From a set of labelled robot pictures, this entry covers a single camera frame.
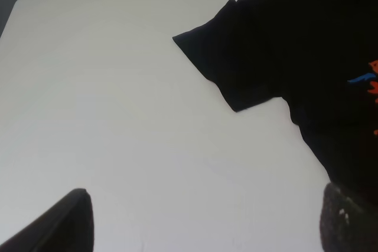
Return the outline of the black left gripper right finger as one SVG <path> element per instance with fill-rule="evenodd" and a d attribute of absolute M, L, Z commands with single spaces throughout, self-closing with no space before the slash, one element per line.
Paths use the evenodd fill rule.
<path fill-rule="evenodd" d="M 324 251 L 376 252 L 377 207 L 328 183 L 322 199 L 320 239 Z"/>

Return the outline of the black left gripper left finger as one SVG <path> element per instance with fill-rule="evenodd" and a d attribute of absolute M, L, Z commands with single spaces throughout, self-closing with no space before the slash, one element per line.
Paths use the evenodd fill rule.
<path fill-rule="evenodd" d="M 1 251 L 93 251 L 94 241 L 92 200 L 77 188 L 2 243 Z"/>

